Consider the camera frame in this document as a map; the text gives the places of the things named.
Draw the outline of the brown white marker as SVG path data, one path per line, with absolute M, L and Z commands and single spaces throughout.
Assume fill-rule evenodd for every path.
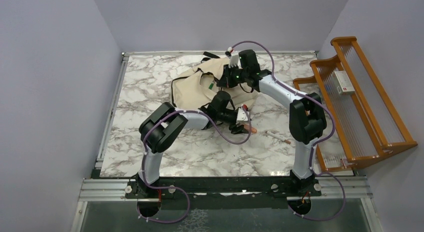
M 277 140 L 279 140 L 279 141 L 282 141 L 282 142 L 284 142 L 284 143 L 286 143 L 286 144 L 288 144 L 288 145 L 290 145 L 290 144 L 291 144 L 291 142 L 290 142 L 288 139 L 282 138 L 281 136 L 279 136 L 279 135 L 277 135 L 277 134 L 274 134 L 273 132 L 267 131 L 267 132 L 266 132 L 266 134 L 267 134 L 268 136 L 271 136 L 272 138 L 277 139 Z

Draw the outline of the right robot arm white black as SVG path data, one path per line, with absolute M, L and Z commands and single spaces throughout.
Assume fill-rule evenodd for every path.
M 302 195 L 314 182 L 313 156 L 318 140 L 327 127 L 320 96 L 297 90 L 279 81 L 272 71 L 261 69 L 252 49 L 236 52 L 229 47 L 225 55 L 229 63 L 223 67 L 217 84 L 219 87 L 233 88 L 246 84 L 288 109 L 289 132 L 295 139 L 295 159 L 285 189 L 296 196 Z

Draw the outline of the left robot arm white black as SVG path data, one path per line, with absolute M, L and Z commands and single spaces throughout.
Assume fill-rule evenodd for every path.
M 160 187 L 156 181 L 160 178 L 160 165 L 163 152 L 171 147 L 184 129 L 206 130 L 217 128 L 219 122 L 228 124 L 233 135 L 252 132 L 238 123 L 238 115 L 248 116 L 244 106 L 228 108 L 232 104 L 229 93 L 219 91 L 211 102 L 196 110 L 184 110 L 171 103 L 163 103 L 139 127 L 140 139 L 144 146 L 141 168 L 138 172 L 138 191 L 144 197 L 152 197 Z

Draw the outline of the cream canvas backpack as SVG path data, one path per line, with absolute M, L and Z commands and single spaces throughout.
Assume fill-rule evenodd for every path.
M 224 65 L 229 64 L 229 58 L 219 57 L 213 53 L 204 52 L 204 57 L 198 65 L 181 73 L 171 81 L 171 104 L 183 110 L 198 110 L 203 105 L 212 101 L 219 92 L 229 93 L 232 104 L 227 108 L 239 108 L 245 104 L 250 108 L 258 97 L 258 92 L 243 82 L 233 88 L 217 87 L 217 81 L 221 78 Z

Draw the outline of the orange highlighter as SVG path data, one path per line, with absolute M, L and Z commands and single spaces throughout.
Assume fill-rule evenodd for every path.
M 256 129 L 256 128 L 254 128 L 254 127 L 252 127 L 252 126 L 249 126 L 249 125 L 247 125 L 247 124 L 245 124 L 245 125 L 244 125 L 244 128 L 245 128 L 246 130 L 250 131 L 252 134 L 256 134 L 256 133 L 257 133 L 257 129 Z

